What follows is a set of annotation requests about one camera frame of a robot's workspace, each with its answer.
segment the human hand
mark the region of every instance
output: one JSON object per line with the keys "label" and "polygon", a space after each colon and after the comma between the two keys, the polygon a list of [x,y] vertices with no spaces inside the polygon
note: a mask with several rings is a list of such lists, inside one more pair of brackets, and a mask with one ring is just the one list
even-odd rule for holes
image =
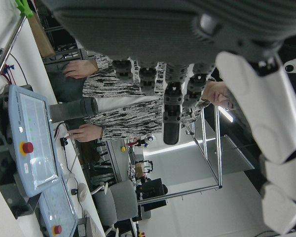
{"label": "human hand", "polygon": [[95,60],[75,60],[71,61],[63,71],[65,77],[81,79],[97,72],[98,65]]}
{"label": "human hand", "polygon": [[78,129],[69,130],[66,138],[74,138],[79,142],[89,142],[102,138],[103,129],[89,123],[81,125]]}

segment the green clip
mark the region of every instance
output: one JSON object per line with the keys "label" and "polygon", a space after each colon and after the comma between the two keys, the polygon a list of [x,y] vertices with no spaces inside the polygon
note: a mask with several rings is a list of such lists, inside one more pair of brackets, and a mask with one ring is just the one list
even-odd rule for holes
{"label": "green clip", "polygon": [[21,16],[25,15],[27,18],[34,16],[31,11],[27,0],[15,0],[16,4],[18,4],[18,9],[21,11]]}

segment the black and white patterned cardigan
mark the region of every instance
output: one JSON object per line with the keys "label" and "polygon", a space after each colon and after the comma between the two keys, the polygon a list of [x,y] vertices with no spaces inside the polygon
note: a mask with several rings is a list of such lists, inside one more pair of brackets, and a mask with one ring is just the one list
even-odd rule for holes
{"label": "black and white patterned cardigan", "polygon": [[[134,62],[134,79],[131,83],[120,81],[114,73],[111,60],[103,55],[95,57],[99,71],[88,77],[83,86],[84,97],[119,97],[144,96],[139,87],[139,68]],[[89,117],[86,122],[103,128],[102,140],[127,139],[135,136],[145,136],[149,133],[160,133],[162,130],[162,102],[163,79],[166,64],[159,63],[157,80],[155,84],[156,100],[132,104],[123,108],[99,113]],[[204,102],[192,108],[191,111],[183,109],[181,114],[182,124],[195,122],[200,116],[202,108],[209,105]]]}

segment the red emergency stop button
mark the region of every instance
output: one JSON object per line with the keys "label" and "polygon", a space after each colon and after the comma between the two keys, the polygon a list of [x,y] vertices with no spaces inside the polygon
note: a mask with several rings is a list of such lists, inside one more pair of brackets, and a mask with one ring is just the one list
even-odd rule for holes
{"label": "red emergency stop button", "polygon": [[53,228],[53,234],[54,234],[54,236],[61,234],[61,231],[62,231],[61,225],[54,226],[54,228]]}
{"label": "red emergency stop button", "polygon": [[22,145],[22,150],[24,153],[28,154],[28,153],[32,153],[34,150],[33,144],[31,142],[26,142],[23,143]]}

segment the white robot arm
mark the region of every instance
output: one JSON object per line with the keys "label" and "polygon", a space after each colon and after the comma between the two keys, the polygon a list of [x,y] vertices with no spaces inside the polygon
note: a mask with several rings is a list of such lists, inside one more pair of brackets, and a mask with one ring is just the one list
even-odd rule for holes
{"label": "white robot arm", "polygon": [[270,183],[262,189],[264,222],[285,234],[296,224],[296,95],[277,56],[254,68],[222,52],[216,65],[265,156],[262,173]]}

